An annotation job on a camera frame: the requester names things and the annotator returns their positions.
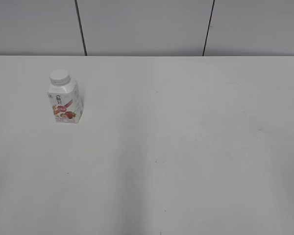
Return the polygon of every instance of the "white tabletop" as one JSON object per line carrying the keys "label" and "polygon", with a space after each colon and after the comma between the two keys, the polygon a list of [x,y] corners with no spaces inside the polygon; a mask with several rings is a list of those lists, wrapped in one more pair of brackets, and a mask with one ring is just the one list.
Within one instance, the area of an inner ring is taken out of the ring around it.
{"label": "white tabletop", "polygon": [[0,235],[186,234],[294,235],[294,57],[0,57]]}

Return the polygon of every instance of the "gray wall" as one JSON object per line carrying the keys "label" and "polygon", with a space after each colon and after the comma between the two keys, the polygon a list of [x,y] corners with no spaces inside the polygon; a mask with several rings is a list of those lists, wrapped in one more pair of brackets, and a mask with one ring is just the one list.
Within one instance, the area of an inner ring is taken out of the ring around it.
{"label": "gray wall", "polygon": [[[78,0],[89,55],[202,55],[213,0]],[[216,0],[205,55],[294,55],[294,0]],[[74,0],[0,0],[0,55],[83,55]]]}

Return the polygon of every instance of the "fruit illustration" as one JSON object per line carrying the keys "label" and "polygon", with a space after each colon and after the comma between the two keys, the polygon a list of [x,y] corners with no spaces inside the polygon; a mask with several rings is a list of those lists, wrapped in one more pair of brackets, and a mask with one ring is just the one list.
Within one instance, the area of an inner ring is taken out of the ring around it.
{"label": "fruit illustration", "polygon": [[53,109],[53,114],[56,115],[55,111],[57,110],[57,106],[56,105],[53,105],[52,106],[52,109]]}
{"label": "fruit illustration", "polygon": [[62,118],[68,118],[68,119],[72,119],[76,116],[76,113],[75,112],[72,112],[72,111],[67,111],[63,114],[61,114],[61,117]]}

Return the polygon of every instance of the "white bottle cap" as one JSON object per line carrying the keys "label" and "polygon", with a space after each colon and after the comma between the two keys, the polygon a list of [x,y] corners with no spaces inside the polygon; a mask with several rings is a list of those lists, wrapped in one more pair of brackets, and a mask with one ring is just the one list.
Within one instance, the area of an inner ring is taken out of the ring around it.
{"label": "white bottle cap", "polygon": [[71,80],[66,70],[55,70],[50,74],[50,81],[56,86],[63,86]]}

